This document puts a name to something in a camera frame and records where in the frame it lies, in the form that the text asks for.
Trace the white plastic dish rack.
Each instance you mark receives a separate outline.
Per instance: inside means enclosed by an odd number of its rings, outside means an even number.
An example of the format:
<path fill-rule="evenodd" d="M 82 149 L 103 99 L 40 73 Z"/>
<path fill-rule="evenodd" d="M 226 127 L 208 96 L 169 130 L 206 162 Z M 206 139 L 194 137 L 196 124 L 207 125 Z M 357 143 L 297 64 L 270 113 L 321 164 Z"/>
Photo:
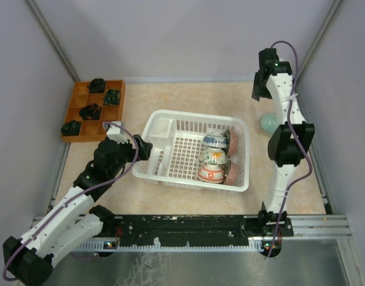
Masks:
<path fill-rule="evenodd" d="M 233 185 L 213 184 L 199 179 L 197 172 L 203 150 L 201 140 L 212 131 L 234 131 L 239 139 L 237 151 L 230 157 L 238 167 Z M 249 187 L 250 143 L 247 124 L 236 117 L 183 111 L 157 110 L 149 117 L 142 134 L 153 144 L 150 158 L 132 169 L 135 177 L 150 184 L 222 192 L 244 192 Z"/>

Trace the pale green celadon bowl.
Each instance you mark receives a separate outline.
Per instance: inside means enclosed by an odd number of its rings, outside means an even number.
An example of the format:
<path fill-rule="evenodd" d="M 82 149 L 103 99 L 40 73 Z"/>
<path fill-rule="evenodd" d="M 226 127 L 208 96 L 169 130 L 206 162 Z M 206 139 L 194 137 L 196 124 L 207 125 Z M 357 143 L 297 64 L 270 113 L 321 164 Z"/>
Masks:
<path fill-rule="evenodd" d="M 263 131 L 269 134 L 273 134 L 277 127 L 277 116 L 275 113 L 266 113 L 261 116 L 259 125 Z"/>

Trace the blue white patterned bowl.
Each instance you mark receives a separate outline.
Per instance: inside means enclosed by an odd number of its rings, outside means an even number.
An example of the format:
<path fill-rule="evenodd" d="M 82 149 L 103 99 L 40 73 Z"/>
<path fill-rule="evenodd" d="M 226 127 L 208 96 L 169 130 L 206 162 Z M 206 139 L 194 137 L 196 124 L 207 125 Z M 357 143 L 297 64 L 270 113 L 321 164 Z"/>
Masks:
<path fill-rule="evenodd" d="M 228 138 L 223 132 L 210 131 L 202 139 L 202 145 L 211 148 L 226 148 L 228 146 Z"/>

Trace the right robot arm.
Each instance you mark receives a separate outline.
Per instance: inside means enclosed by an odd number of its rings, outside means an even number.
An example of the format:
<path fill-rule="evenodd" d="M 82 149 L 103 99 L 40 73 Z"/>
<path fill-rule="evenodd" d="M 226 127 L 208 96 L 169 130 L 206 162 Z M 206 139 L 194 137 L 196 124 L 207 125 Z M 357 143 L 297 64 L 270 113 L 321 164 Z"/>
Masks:
<path fill-rule="evenodd" d="M 286 200 L 292 186 L 292 177 L 301 160 L 311 163 L 308 150 L 312 143 L 315 126 L 302 115 L 295 91 L 290 63 L 281 61 L 275 48 L 259 52 L 259 70 L 255 73 L 252 98 L 273 100 L 277 128 L 267 147 L 269 159 L 274 163 L 274 177 L 270 196 L 262 203 L 258 229 L 266 235 L 278 235 L 286 224 Z"/>

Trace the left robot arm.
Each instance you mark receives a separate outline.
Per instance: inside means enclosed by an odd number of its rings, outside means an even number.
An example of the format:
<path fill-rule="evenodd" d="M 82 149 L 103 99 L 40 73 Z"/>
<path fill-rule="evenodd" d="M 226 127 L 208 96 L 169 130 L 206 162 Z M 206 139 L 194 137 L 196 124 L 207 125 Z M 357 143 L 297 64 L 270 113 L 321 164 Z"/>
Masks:
<path fill-rule="evenodd" d="M 152 143 L 139 135 L 122 142 L 110 138 L 101 141 L 64 198 L 20 238 L 5 240 L 3 279 L 42 285 L 77 246 L 98 234 L 107 237 L 114 233 L 114 214 L 95 202 L 135 162 L 148 160 L 152 148 Z"/>

